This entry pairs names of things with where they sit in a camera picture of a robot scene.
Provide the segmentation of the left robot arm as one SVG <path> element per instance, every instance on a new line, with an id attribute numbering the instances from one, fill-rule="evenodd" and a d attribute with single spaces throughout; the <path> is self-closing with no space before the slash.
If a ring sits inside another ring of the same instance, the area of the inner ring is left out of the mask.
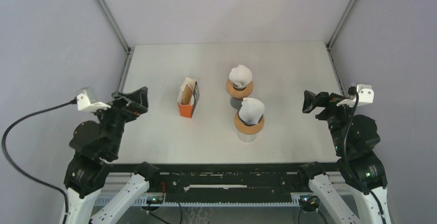
<path id="1" fill-rule="evenodd" d="M 96 100 L 91 88 L 77 92 L 74 103 L 78 111 L 93 113 L 98 121 L 79 124 L 69 142 L 75 153 L 64 177 L 67 202 L 60 223 L 116 223 L 141 195 L 160 187 L 159 168 L 142 162 L 109 203 L 92 214 L 112 169 L 111 162 L 119 158 L 125 125 L 148 111 L 147 94 L 147 87 L 131 93 L 114 92 L 112 100 L 104 103 Z"/>

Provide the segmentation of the orange coffee filter box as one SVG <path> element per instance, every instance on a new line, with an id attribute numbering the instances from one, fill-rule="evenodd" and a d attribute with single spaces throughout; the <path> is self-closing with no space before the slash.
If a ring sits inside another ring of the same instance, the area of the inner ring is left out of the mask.
<path id="1" fill-rule="evenodd" d="M 192 118 L 199 101 L 199 87 L 195 79 L 186 77 L 179 88 L 177 105 L 182 117 Z"/>

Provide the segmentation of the clear glass carafe brown band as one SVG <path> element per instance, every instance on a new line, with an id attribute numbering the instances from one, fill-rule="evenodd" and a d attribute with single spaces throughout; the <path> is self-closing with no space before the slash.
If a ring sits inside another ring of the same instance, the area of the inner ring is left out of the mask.
<path id="1" fill-rule="evenodd" d="M 257 137 L 257 134 L 245 134 L 242 132 L 238 132 L 238 138 L 244 143 L 251 143 Z"/>

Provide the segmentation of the white paper coffee filter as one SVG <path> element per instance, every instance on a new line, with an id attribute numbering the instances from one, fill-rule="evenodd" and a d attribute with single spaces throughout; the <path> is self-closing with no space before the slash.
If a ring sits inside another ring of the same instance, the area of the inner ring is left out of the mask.
<path id="1" fill-rule="evenodd" d="M 253 74 L 248 67 L 238 65 L 231 70 L 228 79 L 231 81 L 231 84 L 235 89 L 242 90 L 252 82 Z"/>

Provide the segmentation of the wooden dripper ring holder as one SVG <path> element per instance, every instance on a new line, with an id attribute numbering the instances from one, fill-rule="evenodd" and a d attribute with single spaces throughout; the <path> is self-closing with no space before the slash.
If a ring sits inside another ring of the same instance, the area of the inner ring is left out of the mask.
<path id="1" fill-rule="evenodd" d="M 244 89 L 238 90 L 236 89 L 231 80 L 227 80 L 226 82 L 226 91 L 227 93 L 234 99 L 242 100 L 248 97 L 254 89 L 254 83 L 251 81 Z"/>

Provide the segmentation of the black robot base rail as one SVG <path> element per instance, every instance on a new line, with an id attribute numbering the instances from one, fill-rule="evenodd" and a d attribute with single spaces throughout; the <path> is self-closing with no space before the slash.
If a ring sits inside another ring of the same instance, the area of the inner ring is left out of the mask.
<path id="1" fill-rule="evenodd" d="M 293 205 L 311 196 L 302 163 L 156 164 L 158 179 L 134 201 L 166 205 Z"/>

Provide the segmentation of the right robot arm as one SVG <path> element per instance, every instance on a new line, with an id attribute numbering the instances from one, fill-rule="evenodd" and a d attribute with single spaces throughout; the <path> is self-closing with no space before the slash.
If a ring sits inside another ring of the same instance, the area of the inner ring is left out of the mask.
<path id="1" fill-rule="evenodd" d="M 373 149 L 380 142 L 374 119 L 357 115 L 359 106 L 374 101 L 370 85 L 350 87 L 347 96 L 304 91 L 302 112 L 311 113 L 323 108 L 315 116 L 327 122 L 337 167 L 356 203 L 355 214 L 335 190 L 327 172 L 319 162 L 304 164 L 298 169 L 298 186 L 312 191 L 335 223 L 391 223 L 388 208 L 388 181 L 384 165 Z"/>

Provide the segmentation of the blue ribbed dripper cone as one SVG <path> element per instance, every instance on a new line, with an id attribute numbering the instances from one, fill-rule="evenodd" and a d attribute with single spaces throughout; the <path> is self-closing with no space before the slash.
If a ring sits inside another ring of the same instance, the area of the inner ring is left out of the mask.
<path id="1" fill-rule="evenodd" d="M 250 126 L 254 126 L 254 125 L 259 124 L 263 120 L 264 115 L 263 114 L 261 114 L 261 115 L 254 115 L 254 114 L 241 115 L 240 113 L 238 113 L 238 118 L 243 123 L 243 125 L 250 127 Z"/>

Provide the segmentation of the grey glass carafe brown band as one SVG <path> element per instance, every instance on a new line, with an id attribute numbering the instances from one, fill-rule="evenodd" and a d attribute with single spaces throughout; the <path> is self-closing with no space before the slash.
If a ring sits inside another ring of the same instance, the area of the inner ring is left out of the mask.
<path id="1" fill-rule="evenodd" d="M 234 98 L 234 97 L 230 98 L 230 105 L 236 110 L 238 110 L 242 106 L 242 102 L 243 102 L 242 98 Z"/>

